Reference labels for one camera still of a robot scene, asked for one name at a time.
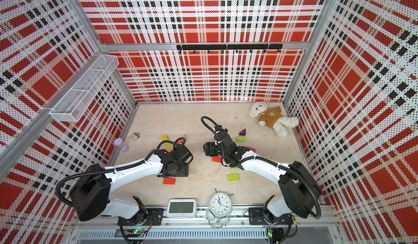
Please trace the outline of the red block front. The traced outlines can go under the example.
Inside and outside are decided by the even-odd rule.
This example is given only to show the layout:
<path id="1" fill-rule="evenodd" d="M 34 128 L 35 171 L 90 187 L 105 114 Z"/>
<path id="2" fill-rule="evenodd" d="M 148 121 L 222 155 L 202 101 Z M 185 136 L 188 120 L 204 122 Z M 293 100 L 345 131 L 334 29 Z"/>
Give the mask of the red block front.
<path id="1" fill-rule="evenodd" d="M 164 178 L 163 184 L 164 185 L 175 185 L 176 184 L 176 178 Z"/>

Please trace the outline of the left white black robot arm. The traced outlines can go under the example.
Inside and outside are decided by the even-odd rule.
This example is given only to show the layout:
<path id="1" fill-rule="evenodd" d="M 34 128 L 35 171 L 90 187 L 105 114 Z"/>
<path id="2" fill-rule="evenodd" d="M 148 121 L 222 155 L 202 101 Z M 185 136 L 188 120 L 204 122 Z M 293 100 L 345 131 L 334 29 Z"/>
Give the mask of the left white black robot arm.
<path id="1" fill-rule="evenodd" d="M 118 199 L 112 193 L 136 180 L 156 175 L 162 178 L 188 177 L 193 155 L 185 145 L 175 145 L 171 152 L 154 149 L 145 158 L 127 164 L 101 167 L 91 165 L 79 174 L 58 182 L 55 194 L 76 210 L 80 221 L 98 216 L 117 216 L 119 225 L 133 226 L 150 221 L 151 215 L 139 197 Z"/>

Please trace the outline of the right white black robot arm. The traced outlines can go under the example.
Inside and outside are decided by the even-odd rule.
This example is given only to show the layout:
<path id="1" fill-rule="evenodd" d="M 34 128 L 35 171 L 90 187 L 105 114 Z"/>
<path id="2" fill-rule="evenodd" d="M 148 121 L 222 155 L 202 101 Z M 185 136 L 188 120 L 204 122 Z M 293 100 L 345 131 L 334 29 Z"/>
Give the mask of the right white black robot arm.
<path id="1" fill-rule="evenodd" d="M 254 172 L 280 187 L 281 196 L 272 196 L 263 207 L 268 224 L 276 224 L 286 214 L 321 218 L 320 186 L 301 162 L 285 164 L 262 157 L 248 147 L 237 146 L 226 129 L 218 131 L 214 142 L 205 143 L 203 150 L 208 157 L 220 157 L 228 167 Z"/>

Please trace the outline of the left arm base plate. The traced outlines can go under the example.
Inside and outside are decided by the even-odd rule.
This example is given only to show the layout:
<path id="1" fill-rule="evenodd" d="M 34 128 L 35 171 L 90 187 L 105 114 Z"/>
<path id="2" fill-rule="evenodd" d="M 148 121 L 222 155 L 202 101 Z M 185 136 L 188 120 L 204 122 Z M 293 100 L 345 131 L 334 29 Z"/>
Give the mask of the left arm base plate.
<path id="1" fill-rule="evenodd" d="M 118 226 L 160 226 L 163 219 L 163 208 L 140 209 L 130 219 L 120 217 Z"/>

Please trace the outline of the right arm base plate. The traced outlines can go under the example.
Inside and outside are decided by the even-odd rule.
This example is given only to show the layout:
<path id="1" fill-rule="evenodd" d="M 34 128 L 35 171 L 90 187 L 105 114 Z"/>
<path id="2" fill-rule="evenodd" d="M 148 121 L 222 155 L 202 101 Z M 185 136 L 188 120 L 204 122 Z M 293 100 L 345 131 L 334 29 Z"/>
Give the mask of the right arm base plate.
<path id="1" fill-rule="evenodd" d="M 250 225 L 288 225 L 291 223 L 290 214 L 284 214 L 280 217 L 275 217 L 271 212 L 265 208 L 254 207 L 248 209 L 248 217 Z"/>

